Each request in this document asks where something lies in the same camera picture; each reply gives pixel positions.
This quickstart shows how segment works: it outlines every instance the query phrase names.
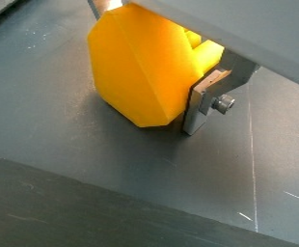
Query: gray panel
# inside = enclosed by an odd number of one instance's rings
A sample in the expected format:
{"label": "gray panel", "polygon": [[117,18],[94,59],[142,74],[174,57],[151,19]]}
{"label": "gray panel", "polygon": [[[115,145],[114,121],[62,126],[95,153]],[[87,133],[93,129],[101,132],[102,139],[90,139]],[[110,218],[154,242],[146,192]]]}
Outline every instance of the gray panel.
{"label": "gray panel", "polygon": [[0,247],[297,247],[0,159]]}
{"label": "gray panel", "polygon": [[[299,182],[286,181],[295,190],[286,186],[281,192],[273,186],[281,193],[274,197],[265,185],[285,180],[286,174],[273,176],[273,170],[286,170],[286,164],[277,162],[266,169],[275,154],[267,156],[266,165],[258,158],[263,151],[279,153],[289,147],[286,142],[278,146],[267,141],[270,136],[261,136],[269,130],[262,122],[277,121],[275,107],[269,107],[277,103],[277,94],[294,94],[299,86],[261,69],[251,84],[231,93],[237,106],[227,116],[213,114],[193,137],[179,132],[179,121],[169,127],[139,129],[94,89],[87,48],[94,24],[87,1],[73,0],[30,1],[2,23],[0,157],[245,229],[255,231],[258,226],[261,233],[299,243],[299,228],[281,225],[282,217],[294,222],[299,216],[286,216],[291,209],[299,212],[299,204],[283,193],[299,196]],[[285,125],[299,126],[294,123],[299,116],[294,98],[285,101],[289,111],[278,115],[279,124],[271,125],[275,133],[289,131]],[[257,116],[267,117],[261,122]],[[298,148],[289,154],[299,157],[299,142],[294,145]],[[286,172],[299,174],[299,161],[289,162]],[[281,207],[281,199],[289,210]]]}

